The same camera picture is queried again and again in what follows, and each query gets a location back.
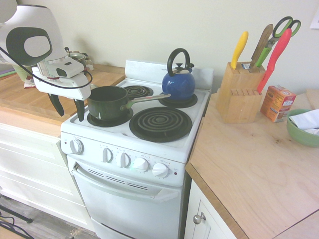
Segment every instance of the burner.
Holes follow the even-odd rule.
[[[125,122],[129,121],[133,116],[133,110],[132,109],[128,109],[128,114],[126,117],[121,117],[119,119],[115,119],[115,120],[102,120],[102,119],[98,119],[95,118],[94,116],[92,116],[90,113],[88,114],[88,122],[94,126],[98,126],[98,127],[114,127],[114,126],[118,126],[121,124],[124,124]]]
[[[138,138],[151,142],[171,142],[187,135],[192,127],[183,111],[154,107],[138,112],[130,121],[130,129]]]
[[[182,109],[194,106],[197,103],[197,96],[193,94],[190,99],[181,101],[171,100],[170,98],[163,98],[159,99],[159,102],[164,106]]]
[[[153,95],[153,90],[146,86],[126,86],[124,89],[128,91],[130,100]]]

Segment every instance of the white cabinet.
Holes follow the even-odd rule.
[[[0,193],[93,231],[57,137],[0,123]]]
[[[191,184],[185,239],[236,239],[194,181]]]

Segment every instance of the countertop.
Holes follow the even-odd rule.
[[[94,64],[90,73],[92,84],[96,86],[116,85],[125,78],[122,67]],[[73,99],[59,97],[65,113],[61,117],[47,93],[23,86],[24,82],[17,74],[0,79],[0,123],[59,137],[61,124],[76,113]]]
[[[187,172],[238,239],[319,235],[319,148],[295,142],[287,122],[260,112],[254,123],[225,124],[211,100]],[[311,109],[305,94],[293,109]]]

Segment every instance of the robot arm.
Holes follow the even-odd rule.
[[[14,16],[0,25],[0,63],[34,66],[37,89],[49,94],[57,112],[64,110],[58,96],[74,99],[80,121],[90,94],[84,66],[68,57],[57,22],[44,6],[19,5]]]

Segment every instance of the baking soda box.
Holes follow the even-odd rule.
[[[260,112],[272,122],[282,122],[286,119],[296,94],[281,86],[268,87]]]

